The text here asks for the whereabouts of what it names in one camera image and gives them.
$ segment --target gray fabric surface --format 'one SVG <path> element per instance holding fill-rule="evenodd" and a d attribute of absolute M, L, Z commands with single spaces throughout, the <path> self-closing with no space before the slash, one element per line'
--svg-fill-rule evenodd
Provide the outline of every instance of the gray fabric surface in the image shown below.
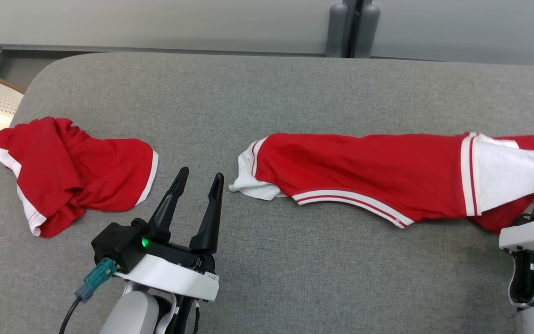
<path fill-rule="evenodd" d="M 373 59 L 110 53 L 57 61 L 34 80 L 13 124 L 72 119 L 92 136 L 137 137 L 159 153 L 147 201 L 87 211 L 51 239 L 33 237 L 13 173 L 0 164 L 0 333 L 57 332 L 91 270 L 91 239 L 110 222 L 151 216 L 191 169 L 172 223 L 188 243 L 216 172 L 228 182 L 256 139 L 300 133 L 534 134 L 534 67 Z M 399 230 L 341 203 L 299 207 L 224 193 L 216 302 L 200 334 L 476 333 L 512 330 L 511 259 L 498 237 L 462 221 Z M 68 333 L 97 333 L 121 295 L 112 279 Z"/>

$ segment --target red and white clothing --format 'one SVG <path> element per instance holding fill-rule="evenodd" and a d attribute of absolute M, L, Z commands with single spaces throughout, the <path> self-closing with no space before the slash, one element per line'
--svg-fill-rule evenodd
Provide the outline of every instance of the red and white clothing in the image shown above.
<path fill-rule="evenodd" d="M 399 228 L 469 216 L 498 231 L 533 200 L 534 135 L 277 133 L 239 156 L 239 177 L 229 188 L 259 199 L 290 196 L 299 205 L 349 203 Z"/>
<path fill-rule="evenodd" d="M 94 139 L 66 118 L 0 131 L 0 161 L 17 178 L 32 234 L 49 238 L 84 209 L 127 211 L 144 201 L 158 155 L 138 139 Z"/>

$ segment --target cable connector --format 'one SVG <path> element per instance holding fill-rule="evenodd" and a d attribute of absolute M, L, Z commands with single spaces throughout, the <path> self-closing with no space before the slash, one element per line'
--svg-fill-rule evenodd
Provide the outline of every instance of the cable connector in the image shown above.
<path fill-rule="evenodd" d="M 116 271 L 117 266 L 114 261 L 108 257 L 103 258 L 96 268 L 83 279 L 83 285 L 76 290 L 76 296 L 81 298 L 82 302 L 87 302 L 94 295 L 96 289 L 108 281 Z"/>

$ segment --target cabinet door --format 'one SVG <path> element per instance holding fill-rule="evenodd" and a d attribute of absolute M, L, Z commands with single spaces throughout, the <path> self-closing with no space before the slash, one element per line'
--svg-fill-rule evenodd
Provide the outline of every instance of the cabinet door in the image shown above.
<path fill-rule="evenodd" d="M 0 45 L 324 53 L 335 0 L 0 0 Z"/>
<path fill-rule="evenodd" d="M 375 0 L 373 57 L 534 64 L 534 1 Z"/>

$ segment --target black cable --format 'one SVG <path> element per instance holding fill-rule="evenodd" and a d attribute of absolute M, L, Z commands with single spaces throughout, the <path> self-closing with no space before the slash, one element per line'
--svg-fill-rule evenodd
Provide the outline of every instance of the black cable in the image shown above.
<path fill-rule="evenodd" d="M 193 329 L 193 334 L 197 334 L 199 331 L 199 307 L 195 307 L 195 328 Z"/>
<path fill-rule="evenodd" d="M 65 333 L 65 328 L 67 327 L 67 323 L 70 321 L 71 315 L 76 310 L 76 307 L 78 307 L 78 304 L 81 302 L 81 297 L 76 298 L 76 301 L 71 305 L 70 310 L 67 311 L 67 314 L 65 315 L 65 319 L 63 319 L 63 323 L 61 324 L 61 329 L 59 330 L 59 334 Z"/>

